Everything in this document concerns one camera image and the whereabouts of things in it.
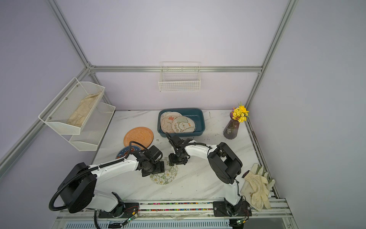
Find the green white flower bunny coaster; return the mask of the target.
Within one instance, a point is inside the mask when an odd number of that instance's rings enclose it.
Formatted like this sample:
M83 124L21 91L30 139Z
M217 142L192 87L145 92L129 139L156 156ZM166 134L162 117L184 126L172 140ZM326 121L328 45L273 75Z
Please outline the green white flower bunny coaster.
M151 181L157 185L167 185L171 183L178 174L178 166L170 166L168 157L164 157L162 161L164 162L165 166L164 173L150 175Z

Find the beige puppy round coaster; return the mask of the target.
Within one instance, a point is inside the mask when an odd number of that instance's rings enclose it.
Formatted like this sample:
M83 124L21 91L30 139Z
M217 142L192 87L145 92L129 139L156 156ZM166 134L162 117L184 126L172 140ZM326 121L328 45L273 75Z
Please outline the beige puppy round coaster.
M194 120L186 116L179 116L172 123L173 131L177 134L192 133L196 129Z

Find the pink bunny bow coaster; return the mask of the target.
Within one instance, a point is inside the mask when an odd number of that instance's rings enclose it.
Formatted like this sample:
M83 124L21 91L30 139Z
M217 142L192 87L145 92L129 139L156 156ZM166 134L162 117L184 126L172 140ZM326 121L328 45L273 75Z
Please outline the pink bunny bow coaster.
M172 123L175 119L175 116L172 115L170 112L165 112L161 115L160 117L160 125L161 125L161 130L164 133L173 133L173 127L172 127Z

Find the teal plastic storage box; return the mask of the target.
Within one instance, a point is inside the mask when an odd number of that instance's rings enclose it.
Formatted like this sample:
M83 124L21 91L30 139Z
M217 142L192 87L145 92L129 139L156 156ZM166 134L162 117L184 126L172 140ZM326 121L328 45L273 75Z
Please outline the teal plastic storage box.
M171 135L178 135L179 137L194 137L200 136L205 131L205 120L202 110L198 108L171 108L171 109L164 109L159 112L158 119L157 119L157 131L162 137L166 137L165 133L161 130L160 125L160 117L161 114L164 112L179 112L182 116L189 117L190 119L194 120L196 124L196 129L192 133L181 133L177 134L175 132L170 133Z

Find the pink kitty round coaster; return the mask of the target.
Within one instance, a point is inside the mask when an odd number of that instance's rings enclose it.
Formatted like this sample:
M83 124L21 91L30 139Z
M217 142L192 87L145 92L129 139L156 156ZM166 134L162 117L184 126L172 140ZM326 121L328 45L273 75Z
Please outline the pink kitty round coaster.
M170 116L170 115L172 115L172 116L182 116L182 114L179 113L179 112L164 112L164 113L161 114L161 118L165 118L166 116Z

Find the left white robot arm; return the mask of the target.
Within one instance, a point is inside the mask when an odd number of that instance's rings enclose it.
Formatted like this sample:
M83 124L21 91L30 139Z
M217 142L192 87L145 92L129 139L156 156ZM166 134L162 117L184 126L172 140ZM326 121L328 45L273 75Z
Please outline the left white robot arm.
M114 218L129 210L125 202L115 192L103 192L97 188L102 183L131 171L141 171L142 176L159 174L165 171L161 161L162 152L156 147L144 147L137 142L130 142L127 151L110 162L86 165L84 162L74 166L68 176L51 197L49 210L68 210L77 213L84 209L100 210Z

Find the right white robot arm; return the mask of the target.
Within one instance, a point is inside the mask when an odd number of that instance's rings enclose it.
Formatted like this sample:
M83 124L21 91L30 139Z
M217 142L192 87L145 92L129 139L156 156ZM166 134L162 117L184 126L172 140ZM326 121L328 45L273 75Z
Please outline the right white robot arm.
M170 166L186 165L192 156L205 159L212 171L225 184L226 206L232 209L240 206L242 196L239 194L236 177L241 174L243 163L226 143L208 145L190 138L183 140L178 135L169 133L165 135L174 150L168 157Z

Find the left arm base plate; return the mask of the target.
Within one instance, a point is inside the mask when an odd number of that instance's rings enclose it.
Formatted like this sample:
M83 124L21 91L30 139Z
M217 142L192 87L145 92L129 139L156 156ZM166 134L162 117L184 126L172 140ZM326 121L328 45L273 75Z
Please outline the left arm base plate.
M118 204L111 212L100 211L100 219L127 219L134 212L138 212L140 204L138 202L125 202L124 205Z

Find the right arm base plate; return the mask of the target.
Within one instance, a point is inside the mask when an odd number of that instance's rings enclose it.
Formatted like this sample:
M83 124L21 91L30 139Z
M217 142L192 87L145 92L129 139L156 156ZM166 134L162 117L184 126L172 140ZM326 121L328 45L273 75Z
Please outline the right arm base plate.
M252 216L251 207L243 198L241 198L236 205L230 204L226 199L224 201L214 201L213 209L215 217Z

